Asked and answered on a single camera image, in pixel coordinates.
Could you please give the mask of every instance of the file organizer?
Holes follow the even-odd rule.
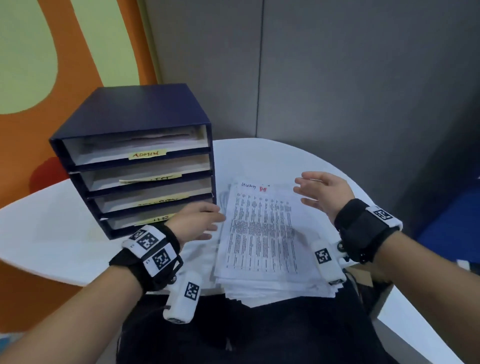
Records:
[[[109,239],[216,203],[211,124],[185,84],[100,87],[50,144]]]

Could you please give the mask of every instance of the colorful mural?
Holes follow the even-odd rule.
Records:
[[[48,138],[92,91],[157,77],[136,0],[6,0],[0,34],[3,207],[67,178]],[[0,262],[0,332],[29,329],[78,290]]]

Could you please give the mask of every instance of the person's leg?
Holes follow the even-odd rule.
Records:
[[[299,297],[256,308],[229,302],[241,362],[386,363],[386,353],[348,281],[336,298]]]
[[[118,364],[217,363],[226,355],[225,296],[200,297],[189,324],[163,318],[167,296],[146,295],[125,320]]]

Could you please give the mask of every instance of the forearm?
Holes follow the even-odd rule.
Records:
[[[127,268],[110,267],[0,357],[0,364],[95,363],[140,297]]]
[[[374,263],[466,363],[480,363],[480,277],[396,232]]]

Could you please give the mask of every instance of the yellow label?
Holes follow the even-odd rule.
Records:
[[[163,215],[163,216],[157,216],[156,218],[148,218],[146,220],[139,221],[135,224],[135,226],[138,225],[145,225],[145,224],[151,224],[152,222],[160,222],[160,221],[165,221],[168,220],[169,218],[172,218],[173,215],[175,214],[168,214],[168,215]]]
[[[146,150],[143,152],[130,153],[128,155],[128,159],[131,160],[131,159],[151,158],[151,157],[164,156],[165,154],[167,154],[166,149]]]
[[[168,195],[168,196],[156,197],[156,198],[151,198],[149,200],[145,200],[145,201],[139,203],[137,206],[161,204],[161,203],[164,203],[164,202],[183,200],[184,198],[189,198],[189,197],[190,197],[190,195],[188,193],[185,193],[185,194],[171,194],[171,195]]]
[[[137,183],[137,182],[145,182],[145,181],[165,181],[165,180],[173,180],[174,178],[179,178],[181,176],[182,176],[181,173],[171,173],[171,174],[162,174],[160,176],[137,178],[134,180],[119,180],[119,182],[120,183]]]

